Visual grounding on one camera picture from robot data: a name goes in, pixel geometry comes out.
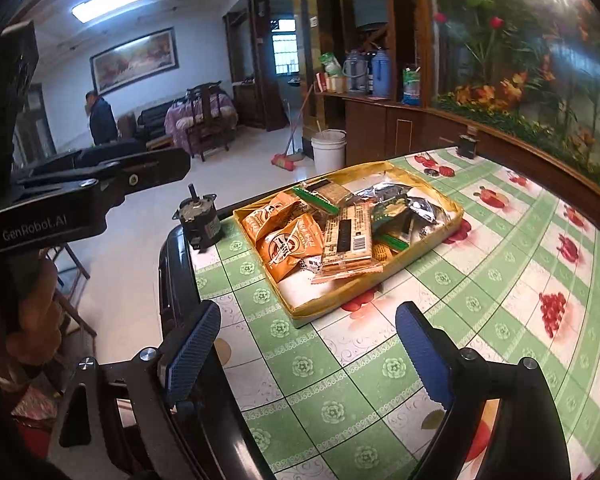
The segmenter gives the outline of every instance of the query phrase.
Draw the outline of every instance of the white floor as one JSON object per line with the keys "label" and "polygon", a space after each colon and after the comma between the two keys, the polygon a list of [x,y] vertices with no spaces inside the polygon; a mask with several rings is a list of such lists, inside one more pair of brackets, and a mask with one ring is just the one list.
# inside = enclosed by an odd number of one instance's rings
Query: white floor
{"label": "white floor", "polygon": [[192,160],[189,174],[180,182],[127,196],[125,203],[107,215],[108,228],[103,234],[71,243],[91,273],[77,306],[98,332],[98,362],[128,360],[142,348],[162,341],[158,254],[177,225],[171,216],[189,196],[187,186],[193,182],[200,195],[216,193],[216,207],[221,208],[314,176],[314,162],[309,158],[296,163],[292,173],[271,165],[272,156],[284,150],[287,139],[287,129],[242,128],[229,152],[210,152],[204,163],[200,158]]}

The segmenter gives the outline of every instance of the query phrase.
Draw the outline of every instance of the framed painting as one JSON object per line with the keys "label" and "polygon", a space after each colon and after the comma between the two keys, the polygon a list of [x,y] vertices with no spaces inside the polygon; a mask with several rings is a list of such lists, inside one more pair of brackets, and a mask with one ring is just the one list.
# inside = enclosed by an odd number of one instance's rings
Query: framed painting
{"label": "framed painting", "polygon": [[90,59],[99,95],[178,67],[172,28],[152,32],[105,50]]}

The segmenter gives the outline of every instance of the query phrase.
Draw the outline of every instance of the table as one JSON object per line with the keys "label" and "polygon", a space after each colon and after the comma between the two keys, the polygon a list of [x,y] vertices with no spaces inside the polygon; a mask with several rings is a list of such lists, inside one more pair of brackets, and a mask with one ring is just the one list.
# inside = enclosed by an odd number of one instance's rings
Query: table
{"label": "table", "polygon": [[[391,162],[464,206],[456,241],[302,328],[286,318],[232,218],[214,248],[191,251],[200,297],[222,311],[216,350],[242,415],[279,479],[406,478],[443,415],[395,333],[397,306],[412,300],[459,347],[540,363],[573,478],[585,478],[600,463],[600,232],[490,160],[454,148],[427,157],[455,175],[425,174],[416,155]],[[566,307],[551,338],[540,295],[558,293]],[[460,478],[474,478],[481,458]]]}

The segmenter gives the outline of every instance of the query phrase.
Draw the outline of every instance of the thermos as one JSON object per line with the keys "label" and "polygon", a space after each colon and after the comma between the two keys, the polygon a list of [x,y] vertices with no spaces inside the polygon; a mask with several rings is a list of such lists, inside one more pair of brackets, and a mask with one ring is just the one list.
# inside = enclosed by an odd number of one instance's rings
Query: thermos
{"label": "thermos", "polygon": [[367,66],[365,56],[356,52],[350,52],[342,66],[342,73],[347,78],[347,92],[358,92],[366,94]]}
{"label": "thermos", "polygon": [[372,61],[374,73],[374,97],[391,95],[391,62],[386,51],[380,49]]}
{"label": "thermos", "polygon": [[191,246],[204,252],[222,238],[222,226],[214,203],[217,195],[205,195],[200,198],[193,184],[189,184],[189,192],[191,198],[180,203],[173,219],[180,220],[184,237]]}

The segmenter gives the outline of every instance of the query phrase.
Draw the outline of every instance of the cardboard tray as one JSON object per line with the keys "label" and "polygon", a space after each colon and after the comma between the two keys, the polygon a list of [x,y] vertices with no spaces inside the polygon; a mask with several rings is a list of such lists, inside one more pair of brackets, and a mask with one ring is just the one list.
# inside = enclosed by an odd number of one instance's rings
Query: cardboard tray
{"label": "cardboard tray", "polygon": [[[344,170],[334,171],[333,173],[328,173],[326,175],[309,179],[307,182],[312,183],[327,177],[337,184],[344,185],[377,173],[386,173],[396,182],[417,188],[425,195],[437,201],[447,212],[455,212],[455,217],[426,238],[411,244],[410,247],[403,250],[401,253],[396,254],[391,260],[384,264],[384,270],[382,272],[364,274],[363,276],[352,278],[349,281],[342,280],[342,286],[338,286],[337,288],[330,290],[320,298],[315,298],[298,306],[292,306],[285,300],[283,295],[280,293],[278,284],[275,282],[275,280],[273,280],[266,267],[264,267],[271,288],[275,291],[280,305],[282,305],[282,307],[286,310],[286,313],[296,328],[329,313],[331,310],[334,310],[342,304],[347,303],[347,301],[352,300],[366,290],[369,290],[371,287],[383,282],[388,277],[393,276],[396,272],[399,272],[411,262],[417,260],[423,254],[428,253],[437,245],[441,244],[443,240],[451,236],[460,227],[462,215],[464,214],[464,209],[461,205],[444,196],[416,174],[409,173],[408,171],[398,168],[390,162],[368,162],[365,164],[359,164],[357,166],[345,168]],[[290,194],[293,194],[291,191],[291,186],[289,186],[286,191],[288,191]],[[242,220],[254,210],[267,205],[267,203],[269,203],[270,200],[275,197],[275,195],[276,194],[272,194],[246,207],[234,210],[234,218],[238,222],[242,234],[251,244],[251,247],[256,254],[258,253],[255,249],[255,246],[251,242],[251,239],[242,226]]]}

